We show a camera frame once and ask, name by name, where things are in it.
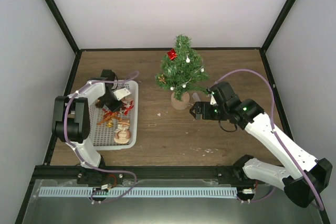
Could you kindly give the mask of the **cinnamon stick bundle ornament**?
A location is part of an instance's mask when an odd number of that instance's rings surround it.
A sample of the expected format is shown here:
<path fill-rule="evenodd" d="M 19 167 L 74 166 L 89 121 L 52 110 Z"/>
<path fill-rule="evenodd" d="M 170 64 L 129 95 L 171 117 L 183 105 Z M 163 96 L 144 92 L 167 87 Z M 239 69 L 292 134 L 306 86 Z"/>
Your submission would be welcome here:
<path fill-rule="evenodd" d="M 108 111 L 104 108 L 102 108 L 102 111 L 104 112 L 103 114 L 103 118 L 101 121 L 99 121 L 97 123 L 97 125 L 105 125 L 108 128 L 112 128 L 113 127 L 113 121 L 117 121 L 119 122 L 121 120 L 121 118 L 119 117 L 119 112 L 111 112 Z"/>

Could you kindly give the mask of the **white ball string lights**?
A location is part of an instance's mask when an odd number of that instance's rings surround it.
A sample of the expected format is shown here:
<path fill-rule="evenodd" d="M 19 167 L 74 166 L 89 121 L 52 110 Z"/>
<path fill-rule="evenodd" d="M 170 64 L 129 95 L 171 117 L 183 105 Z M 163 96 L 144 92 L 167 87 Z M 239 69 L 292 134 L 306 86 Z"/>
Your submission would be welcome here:
<path fill-rule="evenodd" d="M 191 62 L 191 60 L 190 60 L 190 58 L 189 58 L 188 56 L 186 56 L 186 60 L 185 60 L 185 61 L 186 61 L 186 63 L 190 63 L 190 62 Z M 201 66 L 200 66 L 198 69 L 196 69 L 196 70 L 193 72 L 193 74 L 196 74 L 196 73 L 198 73 L 198 72 L 203 73 L 204 71 L 205 71 L 205 69 L 204 69 L 204 61 L 203 61 L 203 59 L 202 59 L 202 64 L 201 64 Z M 183 84 L 179 84 L 179 85 L 176 86 L 176 87 L 174 87 L 174 86 L 170 87 L 170 90 L 171 90 L 171 91 L 174 91 L 175 88 L 177 88 L 177 87 L 182 87 L 183 89 L 185 89 L 186 86 L 187 86 L 187 84 L 188 84 L 189 82 L 191 82 L 191 80 L 192 80 L 192 76 L 190 77 L 190 79 L 189 79 L 188 81 L 184 82 Z"/>

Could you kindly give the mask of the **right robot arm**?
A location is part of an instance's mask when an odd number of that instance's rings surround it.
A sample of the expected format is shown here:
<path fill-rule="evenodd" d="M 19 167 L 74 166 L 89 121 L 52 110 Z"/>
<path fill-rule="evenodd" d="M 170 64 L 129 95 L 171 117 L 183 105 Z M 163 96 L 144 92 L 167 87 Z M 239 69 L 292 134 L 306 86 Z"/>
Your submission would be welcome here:
<path fill-rule="evenodd" d="M 236 163 L 233 177 L 244 184 L 250 179 L 277 187 L 297 206 L 306 208 L 328 186 L 332 164 L 317 159 L 297 145 L 270 116 L 252 99 L 241 101 L 228 82 L 220 82 L 208 89 L 209 102 L 197 101 L 190 114 L 197 120 L 228 121 L 263 144 L 280 162 L 275 166 L 244 156 Z"/>

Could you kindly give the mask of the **gold bow ornament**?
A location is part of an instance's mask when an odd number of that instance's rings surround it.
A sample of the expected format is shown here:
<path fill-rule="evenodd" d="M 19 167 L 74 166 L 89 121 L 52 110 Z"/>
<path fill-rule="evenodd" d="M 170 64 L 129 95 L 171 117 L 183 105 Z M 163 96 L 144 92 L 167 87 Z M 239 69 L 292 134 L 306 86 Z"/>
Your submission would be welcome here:
<path fill-rule="evenodd" d="M 164 74 L 161 74 L 161 75 L 158 76 L 158 82 L 166 84 Z"/>

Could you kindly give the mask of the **red gift box ornament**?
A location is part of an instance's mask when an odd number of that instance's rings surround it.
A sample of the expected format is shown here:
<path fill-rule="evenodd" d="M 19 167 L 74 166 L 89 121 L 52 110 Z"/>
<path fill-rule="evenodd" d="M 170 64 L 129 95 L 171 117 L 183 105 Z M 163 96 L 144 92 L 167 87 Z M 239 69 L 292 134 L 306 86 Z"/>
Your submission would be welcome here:
<path fill-rule="evenodd" d="M 174 48 L 172 48 L 170 51 L 167 52 L 168 58 L 173 61 L 177 58 L 177 53 Z"/>

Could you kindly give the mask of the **small green christmas tree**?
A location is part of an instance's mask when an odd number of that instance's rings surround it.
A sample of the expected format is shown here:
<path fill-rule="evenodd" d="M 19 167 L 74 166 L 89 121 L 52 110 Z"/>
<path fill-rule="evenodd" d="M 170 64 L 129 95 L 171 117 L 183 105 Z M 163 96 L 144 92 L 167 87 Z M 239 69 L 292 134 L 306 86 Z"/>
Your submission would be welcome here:
<path fill-rule="evenodd" d="M 177 58 L 171 61 L 167 53 L 163 56 L 161 60 L 161 71 L 155 75 L 155 81 L 163 90 L 171 92 L 172 107 L 177 110 L 184 110 L 189 105 L 189 92 L 207 92 L 206 88 L 202 86 L 202 83 L 208 80 L 209 76 L 206 71 L 193 74 L 193 72 L 201 66 L 203 58 L 192 48 L 192 41 L 188 36 L 182 34 L 176 36 L 173 48 L 177 53 Z M 186 63 L 186 56 L 190 58 L 190 63 Z M 161 74 L 164 74 L 166 84 L 158 82 L 157 77 Z M 183 84 L 188 81 L 191 76 L 192 80 L 187 84 L 185 89 L 177 87 L 174 91 L 170 90 L 170 87 Z"/>

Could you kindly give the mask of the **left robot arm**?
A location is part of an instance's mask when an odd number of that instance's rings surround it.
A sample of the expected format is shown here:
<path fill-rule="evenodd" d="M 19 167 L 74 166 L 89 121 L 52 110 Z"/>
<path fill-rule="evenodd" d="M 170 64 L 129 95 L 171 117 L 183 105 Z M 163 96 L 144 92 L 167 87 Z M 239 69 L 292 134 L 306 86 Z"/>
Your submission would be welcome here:
<path fill-rule="evenodd" d="M 90 138 L 90 107 L 94 105 L 101 110 L 108 109 L 99 125 L 121 120 L 119 111 L 123 103 L 115 92 L 127 81 L 117 79 L 112 70 L 104 69 L 100 77 L 88 80 L 74 93 L 55 98 L 52 133 L 73 150 L 80 160 L 80 166 L 90 169 L 88 176 L 95 184 L 102 184 L 106 180 L 107 170 Z"/>

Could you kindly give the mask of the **white perforated plastic basket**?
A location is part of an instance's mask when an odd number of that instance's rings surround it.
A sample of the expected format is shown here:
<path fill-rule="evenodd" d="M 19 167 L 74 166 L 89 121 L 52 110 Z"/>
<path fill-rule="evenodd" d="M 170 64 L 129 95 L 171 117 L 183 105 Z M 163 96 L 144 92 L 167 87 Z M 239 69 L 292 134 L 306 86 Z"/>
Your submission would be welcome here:
<path fill-rule="evenodd" d="M 96 107 L 96 101 L 89 107 L 90 115 L 90 134 L 94 148 L 98 151 L 117 151 L 131 148 L 135 145 L 137 139 L 138 125 L 138 101 L 139 101 L 139 86 L 135 81 L 128 81 L 123 85 L 131 92 L 132 102 L 125 109 L 121 109 L 117 118 L 111 118 L 103 122 L 108 117 L 110 110 L 107 106 L 102 109 Z M 131 137 L 126 143 L 119 143 L 114 140 L 115 133 L 118 130 L 120 120 L 129 121 L 129 131 Z"/>

